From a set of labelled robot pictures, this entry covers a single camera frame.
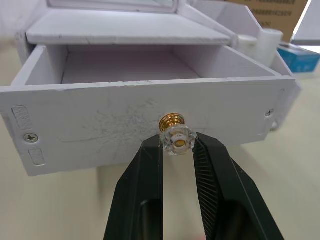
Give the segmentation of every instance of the screw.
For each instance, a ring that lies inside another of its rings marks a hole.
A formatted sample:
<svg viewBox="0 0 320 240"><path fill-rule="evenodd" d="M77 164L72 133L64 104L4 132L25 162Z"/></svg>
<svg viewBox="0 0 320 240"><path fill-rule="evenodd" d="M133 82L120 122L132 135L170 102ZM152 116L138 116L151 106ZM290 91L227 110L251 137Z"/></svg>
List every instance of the screw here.
<svg viewBox="0 0 320 240"><path fill-rule="evenodd" d="M26 135L23 136L23 139L30 144L34 144L38 142L38 136L35 135L34 133L27 133Z"/></svg>
<svg viewBox="0 0 320 240"><path fill-rule="evenodd" d="M265 113L265 116L266 117L270 117L273 113L274 113L274 109L270 109L270 110L268 110L266 113Z"/></svg>

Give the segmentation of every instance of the drawer knob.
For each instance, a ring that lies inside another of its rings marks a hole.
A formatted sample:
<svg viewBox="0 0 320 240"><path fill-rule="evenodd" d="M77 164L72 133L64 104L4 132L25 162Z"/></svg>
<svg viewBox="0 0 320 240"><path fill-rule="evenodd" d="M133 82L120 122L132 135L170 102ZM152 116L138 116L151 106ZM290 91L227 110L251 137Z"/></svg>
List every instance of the drawer knob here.
<svg viewBox="0 0 320 240"><path fill-rule="evenodd" d="M179 113L170 113L159 123L163 150L171 156L185 154L195 147L197 133L185 123L185 118Z"/></svg>

